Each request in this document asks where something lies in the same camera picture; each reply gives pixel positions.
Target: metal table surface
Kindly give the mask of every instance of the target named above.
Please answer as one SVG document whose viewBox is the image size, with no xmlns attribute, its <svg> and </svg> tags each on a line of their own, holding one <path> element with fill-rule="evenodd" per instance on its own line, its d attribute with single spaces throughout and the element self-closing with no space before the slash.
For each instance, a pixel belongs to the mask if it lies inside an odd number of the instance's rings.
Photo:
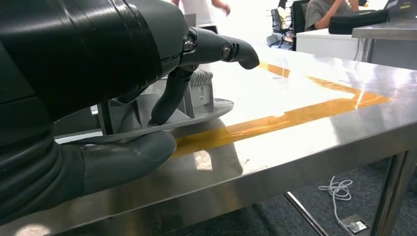
<svg viewBox="0 0 417 236">
<path fill-rule="evenodd" d="M 417 19 L 354 28 L 353 38 L 417 40 Z"/>
<path fill-rule="evenodd" d="M 168 234 L 416 148 L 416 71 L 258 52 L 263 63 L 251 71 L 210 65 L 214 97 L 234 109 L 171 130 L 177 152 L 156 171 L 18 219 L 0 235 Z"/>
</svg>

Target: yellow tape line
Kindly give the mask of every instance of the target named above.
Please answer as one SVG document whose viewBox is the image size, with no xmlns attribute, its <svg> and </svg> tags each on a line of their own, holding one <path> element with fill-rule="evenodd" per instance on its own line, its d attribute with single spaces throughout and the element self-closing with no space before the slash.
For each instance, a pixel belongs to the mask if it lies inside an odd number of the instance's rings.
<svg viewBox="0 0 417 236">
<path fill-rule="evenodd" d="M 290 70 L 278 66 L 261 63 L 260 68 L 268 70 L 285 78 L 289 77 Z M 307 76 L 319 86 L 353 93 L 352 99 L 339 98 L 292 111 L 285 112 L 280 117 L 265 117 L 239 123 L 227 127 L 205 131 L 177 139 L 177 151 L 173 156 L 180 156 L 196 151 L 219 147 L 228 143 L 251 138 L 272 131 L 288 128 L 294 125 L 303 124 L 313 120 L 326 118 L 352 111 L 366 106 L 388 102 L 390 99 L 375 93 L 361 91 L 344 85 L 335 84 L 329 81 Z"/>
</svg>

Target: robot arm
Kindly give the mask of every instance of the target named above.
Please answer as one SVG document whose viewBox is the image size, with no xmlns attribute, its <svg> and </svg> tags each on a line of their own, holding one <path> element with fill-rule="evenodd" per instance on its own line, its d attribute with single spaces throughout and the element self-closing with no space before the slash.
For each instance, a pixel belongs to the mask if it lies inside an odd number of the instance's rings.
<svg viewBox="0 0 417 236">
<path fill-rule="evenodd" d="M 55 121 L 169 74 L 152 111 L 163 123 L 198 64 L 259 64 L 246 42 L 189 28 L 160 0 L 3 0 L 0 15 L 0 225 L 144 176 L 176 148 L 166 132 L 58 145 Z"/>
</svg>

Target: hand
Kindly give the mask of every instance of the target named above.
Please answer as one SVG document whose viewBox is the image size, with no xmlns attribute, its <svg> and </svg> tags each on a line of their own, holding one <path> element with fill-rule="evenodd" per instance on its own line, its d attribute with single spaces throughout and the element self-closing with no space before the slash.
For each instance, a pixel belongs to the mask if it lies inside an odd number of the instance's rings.
<svg viewBox="0 0 417 236">
<path fill-rule="evenodd" d="M 228 4 L 224 4 L 222 8 L 223 11 L 226 12 L 226 16 L 228 16 L 230 14 L 230 6 Z"/>
</svg>

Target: gray carpet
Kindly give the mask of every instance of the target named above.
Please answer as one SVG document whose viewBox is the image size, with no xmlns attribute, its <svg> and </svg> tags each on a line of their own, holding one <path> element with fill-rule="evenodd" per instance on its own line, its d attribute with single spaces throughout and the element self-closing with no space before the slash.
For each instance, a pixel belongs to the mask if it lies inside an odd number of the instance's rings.
<svg viewBox="0 0 417 236">
<path fill-rule="evenodd" d="M 387 161 L 383 160 L 336 176 L 336 181 L 353 180 L 352 200 L 337 201 L 339 218 L 358 214 L 372 223 L 384 184 Z M 292 193 L 331 236 L 348 236 L 333 215 L 332 199 L 319 185 L 306 186 Z M 393 236 L 417 235 L 417 174 L 409 186 L 395 224 Z M 316 232 L 283 196 L 278 196 L 234 212 L 218 216 L 176 232 L 178 236 L 316 236 Z"/>
</svg>

